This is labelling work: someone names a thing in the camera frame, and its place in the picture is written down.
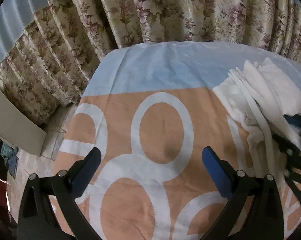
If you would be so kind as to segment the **white knit sweater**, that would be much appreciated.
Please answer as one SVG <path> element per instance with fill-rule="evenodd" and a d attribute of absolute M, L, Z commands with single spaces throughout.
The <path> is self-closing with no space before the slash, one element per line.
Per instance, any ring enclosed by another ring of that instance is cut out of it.
<path fill-rule="evenodd" d="M 229 77 L 214 87 L 230 117 L 248 133 L 247 143 L 255 175 L 274 176 L 284 185 L 286 158 L 274 145 L 273 134 L 292 142 L 301 151 L 301 136 L 284 115 L 301 115 L 301 91 L 269 58 L 262 64 L 245 61 L 244 68 L 231 69 Z"/>

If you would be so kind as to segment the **teal cloth on floor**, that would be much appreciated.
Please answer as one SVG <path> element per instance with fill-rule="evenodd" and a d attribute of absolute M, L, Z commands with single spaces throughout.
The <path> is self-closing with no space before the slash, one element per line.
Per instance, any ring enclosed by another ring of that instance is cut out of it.
<path fill-rule="evenodd" d="M 19 148 L 12 148 L 8 144 L 3 143 L 1 147 L 1 155 L 4 159 L 5 167 L 8 173 L 15 179 L 18 168 L 19 158 L 17 156 Z"/>

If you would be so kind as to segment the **grey board by bed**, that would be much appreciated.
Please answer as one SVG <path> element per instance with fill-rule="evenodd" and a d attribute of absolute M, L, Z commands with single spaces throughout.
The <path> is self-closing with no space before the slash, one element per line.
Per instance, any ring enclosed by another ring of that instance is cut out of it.
<path fill-rule="evenodd" d="M 0 139 L 40 156 L 46 132 L 24 116 L 0 91 Z"/>

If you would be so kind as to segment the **blue and orange bedsheet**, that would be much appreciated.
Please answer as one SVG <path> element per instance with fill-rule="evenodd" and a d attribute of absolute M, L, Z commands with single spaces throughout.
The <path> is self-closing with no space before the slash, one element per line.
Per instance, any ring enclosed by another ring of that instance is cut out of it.
<path fill-rule="evenodd" d="M 255 174 L 249 134 L 213 89 L 270 59 L 301 91 L 301 65 L 229 42 L 138 44 L 108 54 L 69 123 L 55 170 L 102 160 L 76 202 L 102 239 L 200 239 L 226 204 L 202 163 L 210 146 Z"/>

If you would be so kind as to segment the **floral curtain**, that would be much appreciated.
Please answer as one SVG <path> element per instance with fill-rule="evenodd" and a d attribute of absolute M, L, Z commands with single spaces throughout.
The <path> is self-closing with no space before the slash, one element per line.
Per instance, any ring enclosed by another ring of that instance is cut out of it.
<path fill-rule="evenodd" d="M 301 64 L 299 0 L 4 0 L 0 90 L 29 120 L 78 103 L 110 51 L 143 42 L 227 41 Z"/>

